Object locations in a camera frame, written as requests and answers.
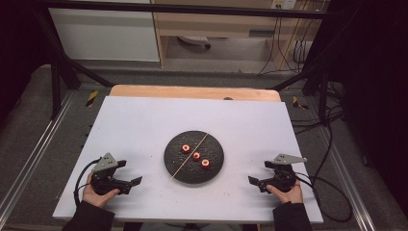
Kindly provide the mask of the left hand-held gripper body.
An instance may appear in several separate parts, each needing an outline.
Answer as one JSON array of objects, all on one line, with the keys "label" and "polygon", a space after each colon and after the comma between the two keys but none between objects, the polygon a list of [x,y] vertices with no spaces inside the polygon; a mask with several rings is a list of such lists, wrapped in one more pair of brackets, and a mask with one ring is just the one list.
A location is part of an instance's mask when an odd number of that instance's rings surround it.
[{"label": "left hand-held gripper body", "polygon": [[106,153],[92,170],[90,184],[99,195],[108,193],[113,189],[119,189],[119,194],[128,194],[132,189],[130,182],[114,178],[117,160],[111,153]]}]

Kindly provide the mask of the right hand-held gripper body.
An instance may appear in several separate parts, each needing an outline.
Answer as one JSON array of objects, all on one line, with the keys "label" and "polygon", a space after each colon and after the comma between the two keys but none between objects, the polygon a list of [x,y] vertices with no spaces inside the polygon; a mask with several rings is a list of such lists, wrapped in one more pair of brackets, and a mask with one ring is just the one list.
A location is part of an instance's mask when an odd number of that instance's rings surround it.
[{"label": "right hand-held gripper body", "polygon": [[281,192],[288,192],[296,181],[296,176],[293,171],[292,164],[305,163],[306,158],[296,157],[288,154],[278,154],[272,161],[275,168],[272,168],[274,175],[272,178],[259,181],[259,189],[261,193],[268,191],[267,185],[272,185]]}]

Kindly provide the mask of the round black plate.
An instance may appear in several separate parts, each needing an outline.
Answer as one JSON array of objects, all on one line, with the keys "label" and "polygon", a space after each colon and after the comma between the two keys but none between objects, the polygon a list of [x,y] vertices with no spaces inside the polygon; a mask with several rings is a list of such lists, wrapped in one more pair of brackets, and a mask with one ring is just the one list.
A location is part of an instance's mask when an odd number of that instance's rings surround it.
[{"label": "round black plate", "polygon": [[167,144],[164,163],[173,179],[191,185],[204,184],[221,171],[224,151],[209,133],[186,131]]}]

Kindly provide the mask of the thin wooden skewer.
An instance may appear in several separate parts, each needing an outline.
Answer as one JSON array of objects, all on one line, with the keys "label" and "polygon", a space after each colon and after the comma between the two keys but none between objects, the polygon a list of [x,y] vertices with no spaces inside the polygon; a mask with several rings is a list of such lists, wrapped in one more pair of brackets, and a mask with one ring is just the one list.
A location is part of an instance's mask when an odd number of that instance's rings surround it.
[{"label": "thin wooden skewer", "polygon": [[183,168],[183,166],[185,165],[185,163],[189,160],[189,158],[192,156],[192,154],[198,149],[198,147],[201,145],[202,142],[205,141],[205,139],[208,137],[209,133],[206,133],[205,136],[202,138],[202,140],[196,145],[196,147],[194,148],[193,151],[190,152],[189,156],[185,159],[185,161],[177,168],[177,170],[171,175],[171,177],[169,178],[169,180],[167,181],[168,183],[171,182],[175,176],[177,175],[177,173]]}]

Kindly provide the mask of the person's right hand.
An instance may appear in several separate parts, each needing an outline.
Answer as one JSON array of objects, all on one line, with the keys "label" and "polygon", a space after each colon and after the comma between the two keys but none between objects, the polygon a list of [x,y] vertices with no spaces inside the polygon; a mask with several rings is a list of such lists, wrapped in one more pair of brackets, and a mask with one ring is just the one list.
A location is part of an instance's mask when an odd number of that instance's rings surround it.
[{"label": "person's right hand", "polygon": [[270,193],[279,198],[282,204],[291,202],[292,204],[303,202],[303,193],[300,186],[300,181],[296,180],[293,187],[288,192],[281,192],[272,185],[267,185],[267,189]]}]

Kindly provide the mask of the person's left hand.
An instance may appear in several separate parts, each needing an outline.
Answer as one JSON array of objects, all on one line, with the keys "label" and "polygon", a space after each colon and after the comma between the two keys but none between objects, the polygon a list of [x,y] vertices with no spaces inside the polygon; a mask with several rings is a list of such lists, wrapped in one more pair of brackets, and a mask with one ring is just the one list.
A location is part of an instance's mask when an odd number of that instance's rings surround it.
[{"label": "person's left hand", "polygon": [[103,208],[108,203],[109,200],[111,200],[116,195],[118,195],[119,189],[113,189],[103,195],[99,195],[93,190],[90,184],[91,176],[92,174],[90,173],[87,177],[87,184],[85,185],[85,188],[83,189],[82,199],[93,206],[96,206],[98,208]]}]

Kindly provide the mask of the white board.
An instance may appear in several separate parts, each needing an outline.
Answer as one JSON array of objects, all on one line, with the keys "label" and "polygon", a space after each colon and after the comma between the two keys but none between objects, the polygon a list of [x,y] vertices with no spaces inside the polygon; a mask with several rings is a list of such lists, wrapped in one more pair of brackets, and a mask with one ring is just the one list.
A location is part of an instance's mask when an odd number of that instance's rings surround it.
[{"label": "white board", "polygon": [[[198,186],[173,179],[164,164],[170,140],[191,130],[215,137],[224,151],[220,173]],[[141,180],[129,194],[109,201],[107,208],[118,221],[270,223],[280,201],[248,179],[269,178],[266,161],[300,151],[282,102],[108,96],[54,218],[73,216],[79,174],[106,153],[127,163],[116,178]]]}]

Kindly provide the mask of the yellow black tape strip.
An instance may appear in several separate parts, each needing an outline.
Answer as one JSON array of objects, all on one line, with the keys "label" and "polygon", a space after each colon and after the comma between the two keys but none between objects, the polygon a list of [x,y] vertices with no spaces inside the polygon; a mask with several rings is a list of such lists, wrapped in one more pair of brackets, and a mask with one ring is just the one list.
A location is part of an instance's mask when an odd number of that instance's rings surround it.
[{"label": "yellow black tape strip", "polygon": [[296,96],[293,96],[293,106],[295,108],[300,108],[302,110],[309,110],[309,107],[307,105],[303,105],[299,103],[298,98]]},{"label": "yellow black tape strip", "polygon": [[98,94],[98,90],[94,90],[90,95],[86,103],[86,107],[91,107],[92,103],[94,102],[96,96]]}]

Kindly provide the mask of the wooden table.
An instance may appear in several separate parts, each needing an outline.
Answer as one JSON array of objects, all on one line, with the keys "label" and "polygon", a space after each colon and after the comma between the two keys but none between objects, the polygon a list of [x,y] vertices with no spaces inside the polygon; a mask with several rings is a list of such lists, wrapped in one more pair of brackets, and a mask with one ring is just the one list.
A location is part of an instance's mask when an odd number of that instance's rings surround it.
[{"label": "wooden table", "polygon": [[161,97],[161,98],[194,98],[280,102],[281,97],[276,90],[255,90],[246,88],[200,88],[177,86],[143,86],[116,85],[112,87],[110,96],[129,97]]}]

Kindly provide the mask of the white cabinet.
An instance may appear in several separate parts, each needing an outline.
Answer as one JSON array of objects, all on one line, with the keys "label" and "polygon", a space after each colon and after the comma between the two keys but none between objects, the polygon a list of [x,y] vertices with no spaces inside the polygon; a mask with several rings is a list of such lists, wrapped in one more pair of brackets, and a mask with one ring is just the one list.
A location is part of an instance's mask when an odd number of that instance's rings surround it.
[{"label": "white cabinet", "polygon": [[65,53],[75,60],[144,61],[159,58],[151,13],[51,9]]}]

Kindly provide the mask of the white power strip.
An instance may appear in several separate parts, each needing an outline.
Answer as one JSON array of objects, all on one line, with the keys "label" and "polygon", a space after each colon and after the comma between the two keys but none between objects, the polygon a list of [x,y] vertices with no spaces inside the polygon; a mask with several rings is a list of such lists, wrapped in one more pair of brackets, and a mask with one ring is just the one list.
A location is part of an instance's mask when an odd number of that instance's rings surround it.
[{"label": "white power strip", "polygon": [[211,44],[206,37],[179,37],[179,39],[189,44],[203,46],[205,49],[211,48]]}]

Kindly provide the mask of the wooden shelf unit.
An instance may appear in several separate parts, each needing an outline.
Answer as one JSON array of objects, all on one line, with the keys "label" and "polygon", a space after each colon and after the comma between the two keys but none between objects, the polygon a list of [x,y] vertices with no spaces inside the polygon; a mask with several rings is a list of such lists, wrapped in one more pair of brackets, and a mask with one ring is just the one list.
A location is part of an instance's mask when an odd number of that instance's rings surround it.
[{"label": "wooden shelf unit", "polygon": [[[153,4],[197,5],[216,7],[278,10],[272,0],[150,0]],[[319,0],[296,0],[293,10],[314,11],[322,7]],[[209,37],[263,39],[272,51],[275,66],[289,66],[291,50],[302,41],[314,40],[319,19],[267,18],[189,13],[154,13],[156,32],[161,37]]]}]

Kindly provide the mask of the aluminium floor rail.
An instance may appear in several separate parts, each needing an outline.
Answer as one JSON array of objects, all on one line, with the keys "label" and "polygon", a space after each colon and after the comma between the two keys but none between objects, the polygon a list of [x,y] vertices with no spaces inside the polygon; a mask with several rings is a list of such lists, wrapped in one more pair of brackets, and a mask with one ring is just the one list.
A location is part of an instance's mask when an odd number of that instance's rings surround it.
[{"label": "aluminium floor rail", "polygon": [[36,143],[36,146],[32,150],[23,168],[19,171],[12,186],[8,190],[4,199],[0,202],[0,229],[7,222],[7,219],[12,213],[15,204],[17,203],[19,197],[22,195],[49,143],[52,141],[56,131],[61,125],[61,122],[63,121],[64,116],[72,103],[72,99],[76,94],[76,90],[69,90],[67,92],[61,104],[61,110],[53,119],[48,122],[47,127],[41,134],[38,142]]},{"label": "aluminium floor rail", "polygon": [[350,200],[353,215],[360,227],[360,230],[375,231],[375,225],[371,219],[370,213],[368,212],[363,199],[359,194],[357,187],[344,164],[344,161],[341,158],[329,129],[327,127],[321,127],[319,130],[324,138],[324,141],[327,145],[329,145],[329,157],[331,159],[331,163],[334,166],[345,194]]}]

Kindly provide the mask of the white wall socket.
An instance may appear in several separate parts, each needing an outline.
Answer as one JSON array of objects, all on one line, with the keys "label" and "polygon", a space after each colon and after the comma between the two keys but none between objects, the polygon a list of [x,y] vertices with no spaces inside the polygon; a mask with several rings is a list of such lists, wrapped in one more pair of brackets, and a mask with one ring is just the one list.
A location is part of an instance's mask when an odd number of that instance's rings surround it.
[{"label": "white wall socket", "polygon": [[272,0],[271,7],[278,10],[292,10],[296,0]]}]

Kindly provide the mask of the black metal frame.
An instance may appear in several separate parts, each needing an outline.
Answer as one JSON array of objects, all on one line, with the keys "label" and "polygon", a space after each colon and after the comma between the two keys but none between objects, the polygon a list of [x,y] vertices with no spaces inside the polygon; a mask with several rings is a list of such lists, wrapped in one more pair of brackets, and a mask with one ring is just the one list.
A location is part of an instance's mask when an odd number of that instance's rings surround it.
[{"label": "black metal frame", "polygon": [[54,56],[52,63],[53,79],[53,116],[55,116],[60,106],[58,96],[60,92],[59,73],[62,74],[65,83],[70,89],[78,89],[81,84],[74,72],[74,69],[85,74],[90,79],[96,81],[104,87],[111,88],[115,84],[105,80],[101,76],[93,73],[81,64],[69,58],[63,49],[58,38],[58,33],[51,28],[51,21],[47,20],[44,13],[52,9],[70,10],[91,10],[91,11],[113,11],[113,12],[137,12],[137,13],[189,13],[189,14],[215,14],[233,16],[258,16],[258,17],[279,17],[279,18],[305,18],[305,19],[332,19],[341,16],[340,13],[330,12],[306,12],[295,10],[262,10],[252,8],[216,7],[216,6],[194,6],[194,5],[174,5],[174,4],[144,4],[144,3],[120,3],[120,2],[98,2],[98,1],[71,1],[71,0],[34,0],[31,3],[33,16],[37,20],[42,33],[47,38],[48,47]]}]

